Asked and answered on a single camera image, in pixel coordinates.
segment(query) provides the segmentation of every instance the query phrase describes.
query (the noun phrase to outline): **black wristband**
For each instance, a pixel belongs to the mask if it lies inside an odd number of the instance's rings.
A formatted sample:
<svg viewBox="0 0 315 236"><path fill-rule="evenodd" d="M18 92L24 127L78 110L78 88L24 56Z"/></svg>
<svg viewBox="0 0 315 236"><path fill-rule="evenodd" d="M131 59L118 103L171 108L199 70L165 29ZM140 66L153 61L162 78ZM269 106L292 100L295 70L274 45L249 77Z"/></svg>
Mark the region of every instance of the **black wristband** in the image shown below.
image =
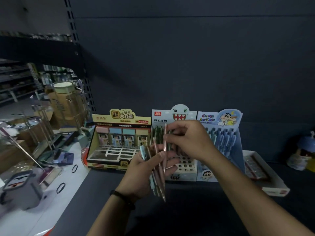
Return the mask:
<svg viewBox="0 0 315 236"><path fill-rule="evenodd" d="M130 210L134 210L136 208L135 205L128 199L128 197L124 196L123 194L120 194L118 191L112 190L109 193L109 195L112 195L112 194L118 196L119 198L121 198L128 205Z"/></svg>

